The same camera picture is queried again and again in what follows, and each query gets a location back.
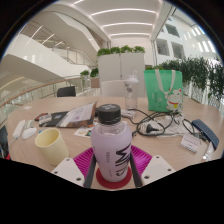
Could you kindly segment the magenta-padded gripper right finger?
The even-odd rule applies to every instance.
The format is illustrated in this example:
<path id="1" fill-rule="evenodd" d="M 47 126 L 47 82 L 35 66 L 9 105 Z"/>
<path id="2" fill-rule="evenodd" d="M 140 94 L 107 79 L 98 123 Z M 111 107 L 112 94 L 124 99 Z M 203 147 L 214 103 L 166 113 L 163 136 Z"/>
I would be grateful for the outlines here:
<path id="1" fill-rule="evenodd" d="M 148 185 L 175 172 L 160 155 L 151 156 L 136 146 L 131 147 L 130 165 L 136 187 Z"/>

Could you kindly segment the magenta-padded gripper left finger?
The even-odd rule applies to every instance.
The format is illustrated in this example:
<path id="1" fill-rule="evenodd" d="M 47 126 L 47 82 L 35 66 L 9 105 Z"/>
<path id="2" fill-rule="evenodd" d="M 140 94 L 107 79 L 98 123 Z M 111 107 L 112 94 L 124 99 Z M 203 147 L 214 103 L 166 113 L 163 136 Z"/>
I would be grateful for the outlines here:
<path id="1" fill-rule="evenodd" d="M 74 158 L 65 158 L 52 174 L 84 188 L 92 185 L 96 159 L 92 148 L 85 150 Z"/>

